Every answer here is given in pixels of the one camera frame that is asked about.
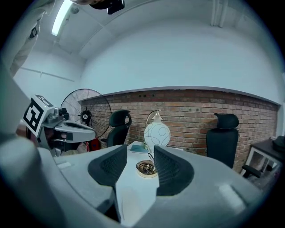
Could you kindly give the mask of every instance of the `textured black rubber pad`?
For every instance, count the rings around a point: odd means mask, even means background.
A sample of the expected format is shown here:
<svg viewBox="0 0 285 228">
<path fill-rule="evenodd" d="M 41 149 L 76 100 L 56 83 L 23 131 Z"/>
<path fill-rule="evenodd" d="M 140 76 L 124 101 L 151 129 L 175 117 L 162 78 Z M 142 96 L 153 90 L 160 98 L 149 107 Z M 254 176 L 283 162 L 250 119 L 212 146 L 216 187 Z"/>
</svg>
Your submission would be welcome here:
<svg viewBox="0 0 285 228">
<path fill-rule="evenodd" d="M 188 161 L 159 146 L 155 146 L 155 168 L 159 176 L 156 195 L 176 195 L 186 188 L 194 177 L 194 169 Z"/>
<path fill-rule="evenodd" d="M 115 188 L 115 184 L 126 166 L 127 146 L 119 148 L 92 160 L 88 173 L 101 185 Z"/>
</svg>

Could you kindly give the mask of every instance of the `black desk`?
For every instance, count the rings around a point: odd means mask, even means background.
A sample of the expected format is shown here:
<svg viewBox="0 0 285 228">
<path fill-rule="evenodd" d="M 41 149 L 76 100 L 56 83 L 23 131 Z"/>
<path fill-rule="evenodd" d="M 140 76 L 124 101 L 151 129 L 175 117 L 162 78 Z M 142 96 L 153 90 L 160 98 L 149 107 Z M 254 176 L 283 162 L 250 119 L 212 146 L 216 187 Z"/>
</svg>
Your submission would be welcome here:
<svg viewBox="0 0 285 228">
<path fill-rule="evenodd" d="M 262 142 L 254 143 L 251 145 L 250 153 L 248 155 L 248 159 L 246 160 L 246 165 L 250 165 L 252 160 L 252 156 L 254 152 L 261 154 L 262 156 L 268 158 L 269 160 L 277 163 L 278 165 L 282 165 L 285 162 L 285 153 L 278 152 L 272 148 L 272 140 L 268 139 Z"/>
</svg>

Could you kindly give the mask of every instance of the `black bag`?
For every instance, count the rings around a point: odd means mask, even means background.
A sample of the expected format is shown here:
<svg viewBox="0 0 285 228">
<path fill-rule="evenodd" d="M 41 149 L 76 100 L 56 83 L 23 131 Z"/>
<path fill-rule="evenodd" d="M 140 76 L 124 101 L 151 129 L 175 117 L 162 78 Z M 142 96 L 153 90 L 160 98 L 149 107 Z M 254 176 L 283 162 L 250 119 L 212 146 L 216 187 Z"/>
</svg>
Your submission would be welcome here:
<svg viewBox="0 0 285 228">
<path fill-rule="evenodd" d="M 285 137 L 278 136 L 273 142 L 273 149 L 279 152 L 285 152 Z"/>
</svg>

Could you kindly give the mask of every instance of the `table lamp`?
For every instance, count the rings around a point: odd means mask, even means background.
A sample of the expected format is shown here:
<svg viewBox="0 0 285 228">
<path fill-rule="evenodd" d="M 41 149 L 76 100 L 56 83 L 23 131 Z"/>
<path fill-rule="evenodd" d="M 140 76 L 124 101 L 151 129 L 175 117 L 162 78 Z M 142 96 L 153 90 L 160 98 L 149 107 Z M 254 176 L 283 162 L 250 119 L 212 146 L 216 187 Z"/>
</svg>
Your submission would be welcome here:
<svg viewBox="0 0 285 228">
<path fill-rule="evenodd" d="M 153 112 L 156 112 L 152 118 L 153 122 L 147 125 L 148 119 Z M 163 119 L 161 118 L 159 112 L 160 110 L 154 110 L 148 115 L 146 128 L 144 130 L 144 139 L 147 144 L 148 156 L 150 160 L 143 160 L 136 166 L 138 173 L 145 178 L 151 178 L 157 175 L 153 156 L 155 146 L 166 146 L 170 140 L 169 128 L 161 122 Z"/>
</svg>

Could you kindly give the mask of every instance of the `black fisheye border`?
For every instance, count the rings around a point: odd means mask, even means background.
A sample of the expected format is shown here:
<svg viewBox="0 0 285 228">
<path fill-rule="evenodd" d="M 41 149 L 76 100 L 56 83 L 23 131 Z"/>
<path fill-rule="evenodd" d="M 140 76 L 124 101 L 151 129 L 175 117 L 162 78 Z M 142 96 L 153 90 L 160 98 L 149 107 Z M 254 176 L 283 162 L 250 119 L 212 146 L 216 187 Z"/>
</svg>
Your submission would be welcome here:
<svg viewBox="0 0 285 228">
<path fill-rule="evenodd" d="M 9 0 L 1 2 L 2 14 L 0 19 L 2 22 L 0 48 L 2 48 L 13 26 L 20 19 L 23 12 L 32 3 L 32 0 Z M 282 52 L 283 59 L 285 53 L 285 32 L 284 32 L 284 7 L 282 1 L 246 1 L 249 6 L 259 15 L 264 24 L 268 27 L 273 37 L 275 38 L 279 48 Z M 272 191 L 263 202 L 255 205 L 255 207 L 248 209 L 247 215 L 241 213 L 235 219 L 229 221 L 221 227 L 263 227 L 266 224 L 271 226 L 279 226 L 283 224 L 283 209 L 285 205 L 285 173 L 284 170 L 273 186 Z M 45 227 L 37 218 L 33 217 L 15 197 L 14 193 L 6 186 L 0 175 L 0 192 L 2 195 L 2 224 L 5 221 L 9 222 L 11 226 L 18 223 L 35 225 L 36 227 Z"/>
</svg>

